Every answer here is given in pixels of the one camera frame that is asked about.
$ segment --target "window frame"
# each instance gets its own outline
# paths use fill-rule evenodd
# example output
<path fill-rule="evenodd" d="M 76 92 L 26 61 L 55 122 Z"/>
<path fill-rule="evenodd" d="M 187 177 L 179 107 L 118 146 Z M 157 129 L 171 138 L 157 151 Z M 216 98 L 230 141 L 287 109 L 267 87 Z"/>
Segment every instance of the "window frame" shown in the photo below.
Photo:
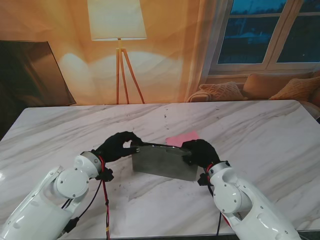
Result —
<path fill-rule="evenodd" d="M 302 12 L 300 8 L 304 0 L 287 0 L 281 13 L 265 13 L 251 15 L 230 15 L 234 0 L 227 0 L 222 7 L 220 15 L 223 18 L 220 29 L 217 26 L 214 34 L 217 36 L 215 51 L 211 58 L 209 75 L 215 72 L 247 72 L 247 71 L 277 71 L 277 70 L 307 70 L 320 67 L 320 62 L 277 62 L 281 51 L 285 45 L 291 27 L 297 16 L 314 16 L 320 15 L 320 12 Z M 279 17 L 274 28 L 270 42 L 268 44 L 262 63 L 221 63 L 218 64 L 222 44 L 229 18 L 263 18 L 263 17 Z"/>

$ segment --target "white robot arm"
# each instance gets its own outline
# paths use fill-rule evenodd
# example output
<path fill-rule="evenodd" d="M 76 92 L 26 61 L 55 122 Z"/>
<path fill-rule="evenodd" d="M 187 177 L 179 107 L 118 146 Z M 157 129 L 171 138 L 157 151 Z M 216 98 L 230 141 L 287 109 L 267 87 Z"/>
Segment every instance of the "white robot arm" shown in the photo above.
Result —
<path fill-rule="evenodd" d="M 89 180 L 102 170 L 91 152 L 77 156 L 72 168 L 53 168 L 11 214 L 0 240 L 56 240 L 88 193 Z M 53 199 L 69 200 L 64 209 Z"/>
<path fill-rule="evenodd" d="M 288 219 L 227 161 L 208 170 L 217 208 L 240 240 L 301 240 Z"/>

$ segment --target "knit pillow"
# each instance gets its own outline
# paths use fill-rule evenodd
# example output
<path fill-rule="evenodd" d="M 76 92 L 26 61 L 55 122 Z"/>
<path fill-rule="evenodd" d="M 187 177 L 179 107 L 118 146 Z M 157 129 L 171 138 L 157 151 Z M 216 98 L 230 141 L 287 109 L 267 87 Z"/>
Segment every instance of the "knit pillow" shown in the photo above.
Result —
<path fill-rule="evenodd" d="M 269 100 L 308 101 L 309 96 L 320 87 L 320 76 L 306 79 L 291 79 L 276 95 Z"/>
<path fill-rule="evenodd" d="M 199 88 L 211 94 L 211 101 L 246 100 L 234 81 L 220 84 L 201 84 Z"/>

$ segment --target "white lampshade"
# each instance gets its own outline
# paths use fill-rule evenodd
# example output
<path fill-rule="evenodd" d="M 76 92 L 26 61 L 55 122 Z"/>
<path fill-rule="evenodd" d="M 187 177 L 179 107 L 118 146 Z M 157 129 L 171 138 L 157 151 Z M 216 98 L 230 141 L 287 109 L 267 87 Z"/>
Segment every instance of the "white lampshade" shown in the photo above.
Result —
<path fill-rule="evenodd" d="M 87 0 L 91 39 L 146 39 L 139 0 Z"/>

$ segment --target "floor lamp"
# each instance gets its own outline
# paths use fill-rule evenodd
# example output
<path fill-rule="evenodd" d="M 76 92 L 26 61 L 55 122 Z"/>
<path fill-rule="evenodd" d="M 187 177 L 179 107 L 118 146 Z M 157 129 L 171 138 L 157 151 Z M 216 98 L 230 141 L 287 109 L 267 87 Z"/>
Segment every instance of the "floor lamp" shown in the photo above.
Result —
<path fill-rule="evenodd" d="M 116 104 L 119 104 L 119 71 L 123 80 L 126 103 L 129 95 L 125 77 L 123 55 L 131 73 L 135 87 L 144 104 L 144 98 L 132 69 L 122 40 L 146 39 L 146 30 L 139 0 L 88 0 L 90 33 L 93 41 L 118 41 L 116 56 Z"/>

